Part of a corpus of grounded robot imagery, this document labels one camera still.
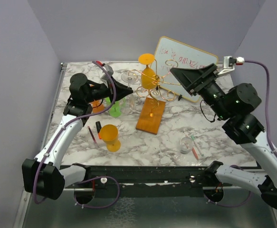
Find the clear wine glass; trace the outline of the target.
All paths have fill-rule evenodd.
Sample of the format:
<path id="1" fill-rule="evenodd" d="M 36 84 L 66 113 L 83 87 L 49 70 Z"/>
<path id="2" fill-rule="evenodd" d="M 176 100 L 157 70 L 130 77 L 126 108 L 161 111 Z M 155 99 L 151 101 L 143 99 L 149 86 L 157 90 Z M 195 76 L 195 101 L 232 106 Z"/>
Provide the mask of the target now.
<path id="1" fill-rule="evenodd" d="M 128 87 L 135 84 L 138 81 L 138 75 L 134 71 L 129 71 L 121 75 L 121 79 L 127 83 Z M 134 95 L 130 94 L 125 97 L 120 103 L 120 110 L 123 114 L 131 114 L 134 109 Z"/>
<path id="2" fill-rule="evenodd" d="M 192 152 L 193 141 L 190 137 L 183 137 L 180 139 L 180 152 L 182 154 L 188 154 Z"/>

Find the clear wine glass front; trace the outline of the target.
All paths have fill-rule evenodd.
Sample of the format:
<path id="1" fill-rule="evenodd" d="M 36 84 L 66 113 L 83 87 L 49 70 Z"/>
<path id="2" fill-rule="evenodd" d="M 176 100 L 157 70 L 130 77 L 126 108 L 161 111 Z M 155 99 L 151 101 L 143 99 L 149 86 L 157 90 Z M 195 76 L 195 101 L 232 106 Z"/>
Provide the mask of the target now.
<path id="1" fill-rule="evenodd" d="M 180 139 L 180 152 L 182 154 L 188 154 L 192 152 L 193 141 L 190 137 L 183 137 Z"/>

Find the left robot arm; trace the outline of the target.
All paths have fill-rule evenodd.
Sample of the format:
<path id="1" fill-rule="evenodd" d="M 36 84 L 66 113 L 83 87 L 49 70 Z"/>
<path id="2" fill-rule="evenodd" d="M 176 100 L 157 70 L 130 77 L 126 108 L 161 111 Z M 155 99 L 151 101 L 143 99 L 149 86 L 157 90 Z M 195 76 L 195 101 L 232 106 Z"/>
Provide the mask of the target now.
<path id="1" fill-rule="evenodd" d="M 58 128 L 35 158 L 26 159 L 22 164 L 25 191 L 56 200 L 65 187 L 76 183 L 84 188 L 91 183 L 91 175 L 82 165 L 65 169 L 60 166 L 74 137 L 89 117 L 95 115 L 91 103 L 105 98 L 119 101 L 133 93 L 132 88 L 117 82 L 110 74 L 105 74 L 104 78 L 106 82 L 99 84 L 82 73 L 71 76 L 70 97 Z"/>

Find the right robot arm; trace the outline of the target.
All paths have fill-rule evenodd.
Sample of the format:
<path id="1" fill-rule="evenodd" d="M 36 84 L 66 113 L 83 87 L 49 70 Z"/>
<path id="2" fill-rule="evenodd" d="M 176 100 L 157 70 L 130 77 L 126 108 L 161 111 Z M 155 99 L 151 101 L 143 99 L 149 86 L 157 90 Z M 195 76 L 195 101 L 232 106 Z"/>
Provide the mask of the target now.
<path id="1" fill-rule="evenodd" d="M 200 69 L 171 68 L 171 74 L 191 95 L 200 95 L 219 120 L 223 130 L 237 145 L 245 149 L 265 171 L 256 174 L 212 162 L 205 170 L 204 179 L 210 186 L 227 183 L 259 195 L 269 206 L 277 209 L 277 147 L 269 138 L 269 128 L 252 115 L 261 99 L 252 84 L 242 83 L 228 93 L 218 86 L 217 66 Z"/>

